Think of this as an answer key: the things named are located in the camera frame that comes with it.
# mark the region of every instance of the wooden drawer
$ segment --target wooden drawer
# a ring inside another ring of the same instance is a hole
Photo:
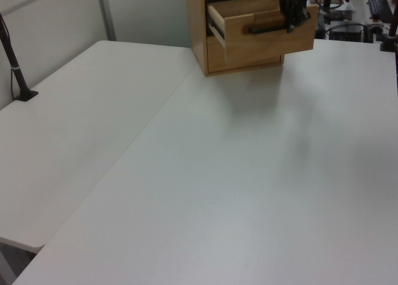
[[[208,27],[223,46],[227,65],[244,60],[256,63],[313,48],[316,5],[307,7],[311,18],[293,33],[284,28],[279,0],[220,1],[207,4],[206,9]]]
[[[235,70],[253,69],[254,67],[270,67],[282,65],[284,56],[263,57],[252,60],[250,58],[242,58],[236,62],[225,62],[224,48],[215,36],[207,37],[207,57],[208,57],[208,72],[213,73],[228,73]]]

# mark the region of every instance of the open drawer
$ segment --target open drawer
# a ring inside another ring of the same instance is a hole
[[[311,18],[287,33],[279,0],[229,0],[207,4],[208,27],[224,47],[225,61],[262,60],[313,49],[318,6]]]

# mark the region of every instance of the lamp arm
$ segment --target lamp arm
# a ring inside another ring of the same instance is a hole
[[[20,95],[16,97],[16,100],[28,101],[32,97],[36,96],[38,92],[30,90],[26,85],[25,78],[22,74],[22,70],[19,67],[17,57],[15,56],[14,50],[12,49],[11,46],[10,35],[8,33],[6,23],[4,22],[1,13],[0,13],[0,39],[2,46],[6,51],[8,61],[10,62],[11,70],[12,72],[14,72],[15,78],[19,85]]]

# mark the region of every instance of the keyboard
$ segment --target keyboard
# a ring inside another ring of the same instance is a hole
[[[380,21],[391,24],[392,11],[387,0],[368,0],[369,9],[371,11],[371,19],[379,19]]]

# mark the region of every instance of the desk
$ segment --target desk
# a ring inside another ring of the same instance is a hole
[[[378,45],[197,65],[15,285],[397,284],[397,105]]]
[[[190,49],[98,42],[0,111],[0,242],[38,252],[178,87]]]

